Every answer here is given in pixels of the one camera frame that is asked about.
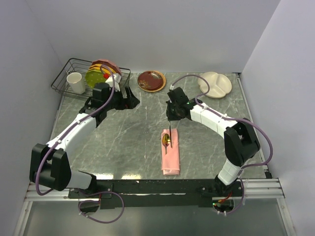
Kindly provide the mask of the iridescent metal spoon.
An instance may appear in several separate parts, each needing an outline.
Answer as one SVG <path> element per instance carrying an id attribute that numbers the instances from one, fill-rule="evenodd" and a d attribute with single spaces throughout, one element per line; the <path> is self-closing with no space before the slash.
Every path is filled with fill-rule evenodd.
<path id="1" fill-rule="evenodd" d="M 171 138 L 168 133 L 164 133 L 161 139 L 162 145 L 164 146 L 165 154 L 167 154 L 167 149 L 171 145 Z"/>

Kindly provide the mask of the black utensil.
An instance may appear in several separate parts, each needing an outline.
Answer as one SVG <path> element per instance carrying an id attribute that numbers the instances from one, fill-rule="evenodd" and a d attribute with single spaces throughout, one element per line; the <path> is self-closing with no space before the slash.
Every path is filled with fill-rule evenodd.
<path id="1" fill-rule="evenodd" d="M 169 120 L 169 143 L 172 148 L 172 128 L 171 128 L 171 121 Z"/>

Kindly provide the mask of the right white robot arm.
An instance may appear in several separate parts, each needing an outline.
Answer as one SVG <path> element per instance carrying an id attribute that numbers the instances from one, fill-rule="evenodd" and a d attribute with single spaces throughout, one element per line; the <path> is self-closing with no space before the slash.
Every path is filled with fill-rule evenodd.
<path id="1" fill-rule="evenodd" d="M 247 119 L 233 119 L 211 111 L 201 100 L 189 99 L 182 88 L 171 88 L 167 94 L 166 115 L 169 121 L 187 118 L 210 128 L 223 138 L 226 161 L 214 179 L 213 189 L 221 196 L 228 195 L 241 168 L 260 150 L 253 126 Z"/>

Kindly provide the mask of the pink satin napkin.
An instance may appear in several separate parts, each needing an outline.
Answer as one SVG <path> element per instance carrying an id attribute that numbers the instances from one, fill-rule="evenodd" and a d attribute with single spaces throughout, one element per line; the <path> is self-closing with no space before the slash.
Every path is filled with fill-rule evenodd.
<path id="1" fill-rule="evenodd" d="M 165 135 L 172 136 L 172 142 L 164 145 Z M 164 176 L 172 176 L 180 174 L 180 152 L 179 138 L 176 128 L 171 129 L 171 135 L 168 129 L 164 129 L 161 133 L 161 170 Z"/>

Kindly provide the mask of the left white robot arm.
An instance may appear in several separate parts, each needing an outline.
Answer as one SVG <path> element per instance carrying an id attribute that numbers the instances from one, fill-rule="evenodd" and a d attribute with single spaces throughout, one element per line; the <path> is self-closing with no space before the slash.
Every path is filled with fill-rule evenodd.
<path id="1" fill-rule="evenodd" d="M 40 186 L 49 191 L 77 188 L 87 198 L 97 193 L 96 176 L 82 171 L 73 171 L 69 157 L 77 145 L 90 135 L 107 117 L 108 111 L 134 109 L 139 103 L 130 87 L 122 93 L 114 84 L 98 83 L 73 122 L 57 137 L 46 144 L 36 144 L 31 151 L 30 181 L 35 184 L 38 195 Z"/>

